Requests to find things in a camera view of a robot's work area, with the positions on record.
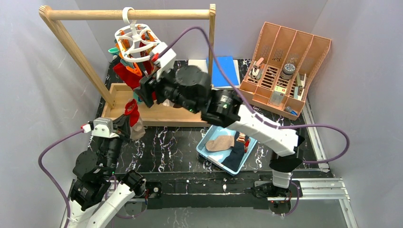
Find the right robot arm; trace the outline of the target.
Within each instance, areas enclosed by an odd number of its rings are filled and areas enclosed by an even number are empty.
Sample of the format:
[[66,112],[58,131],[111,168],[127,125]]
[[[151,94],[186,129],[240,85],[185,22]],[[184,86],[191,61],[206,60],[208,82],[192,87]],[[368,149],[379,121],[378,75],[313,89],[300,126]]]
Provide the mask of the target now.
[[296,155],[304,138],[295,130],[281,129],[270,119],[249,110],[233,92],[215,90],[211,77],[197,66],[144,76],[134,92],[147,107],[169,100],[191,113],[200,113],[201,120],[244,134],[268,146],[276,156],[270,161],[272,182],[269,193],[288,191],[293,170],[302,160]]

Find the white sock hanger with clips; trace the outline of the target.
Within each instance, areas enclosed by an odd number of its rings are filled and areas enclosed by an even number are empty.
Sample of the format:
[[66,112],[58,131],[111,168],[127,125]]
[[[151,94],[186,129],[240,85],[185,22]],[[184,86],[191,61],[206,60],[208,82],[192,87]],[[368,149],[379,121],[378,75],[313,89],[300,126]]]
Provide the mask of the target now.
[[138,63],[148,62],[150,53],[161,41],[146,24],[138,24],[136,20],[129,20],[131,7],[122,10],[122,19],[126,26],[114,34],[117,55],[125,68],[137,76],[142,76]]

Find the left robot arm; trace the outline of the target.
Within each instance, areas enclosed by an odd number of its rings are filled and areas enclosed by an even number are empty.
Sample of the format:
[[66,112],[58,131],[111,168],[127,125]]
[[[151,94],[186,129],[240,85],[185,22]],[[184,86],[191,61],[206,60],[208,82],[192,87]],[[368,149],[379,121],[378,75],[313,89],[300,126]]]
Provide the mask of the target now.
[[66,228],[104,228],[132,198],[146,198],[146,178],[129,171],[117,179],[114,174],[122,144],[130,141],[127,115],[115,120],[99,117],[81,127],[100,140],[98,150],[79,154],[72,170],[77,179],[68,195]]

